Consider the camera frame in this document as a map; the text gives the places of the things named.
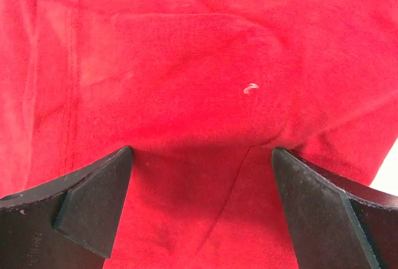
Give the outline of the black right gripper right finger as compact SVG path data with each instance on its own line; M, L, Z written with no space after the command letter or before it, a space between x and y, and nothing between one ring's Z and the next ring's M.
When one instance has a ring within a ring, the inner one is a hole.
M397 196L284 148L272 169L299 268L397 268Z

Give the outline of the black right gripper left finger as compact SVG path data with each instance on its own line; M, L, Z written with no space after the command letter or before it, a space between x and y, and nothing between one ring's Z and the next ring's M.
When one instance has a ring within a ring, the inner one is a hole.
M113 250L132 160L126 146L1 198L1 268L102 268Z

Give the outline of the red t shirt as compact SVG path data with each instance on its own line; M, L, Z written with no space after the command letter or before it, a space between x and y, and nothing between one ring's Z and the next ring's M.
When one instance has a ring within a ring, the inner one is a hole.
M272 149L396 139L397 0L1 0L1 194L131 146L106 268L296 268Z

